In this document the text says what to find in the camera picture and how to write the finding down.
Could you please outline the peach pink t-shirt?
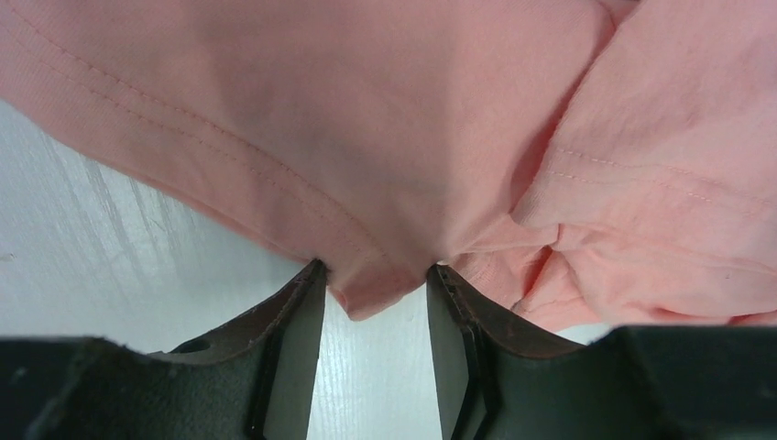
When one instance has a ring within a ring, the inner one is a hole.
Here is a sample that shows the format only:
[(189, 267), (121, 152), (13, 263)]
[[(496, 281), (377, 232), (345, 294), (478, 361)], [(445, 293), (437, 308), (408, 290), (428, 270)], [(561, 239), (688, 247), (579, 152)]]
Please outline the peach pink t-shirt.
[(1, 96), (365, 319), (776, 321), (773, 1), (4, 1)]

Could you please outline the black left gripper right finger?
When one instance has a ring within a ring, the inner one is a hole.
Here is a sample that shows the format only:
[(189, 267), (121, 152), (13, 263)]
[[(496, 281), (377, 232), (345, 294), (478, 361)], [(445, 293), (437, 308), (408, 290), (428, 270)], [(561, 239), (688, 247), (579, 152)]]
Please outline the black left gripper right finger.
[(453, 269), (426, 281), (446, 439), (773, 439), (776, 331), (621, 326), (590, 345), (489, 300)]

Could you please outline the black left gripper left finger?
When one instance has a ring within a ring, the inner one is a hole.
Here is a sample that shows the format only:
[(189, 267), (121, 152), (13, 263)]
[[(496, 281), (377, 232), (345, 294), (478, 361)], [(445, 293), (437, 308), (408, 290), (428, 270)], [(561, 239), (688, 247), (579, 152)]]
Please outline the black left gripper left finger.
[(1, 341), (4, 439), (303, 439), (327, 270), (169, 352), (97, 337)]

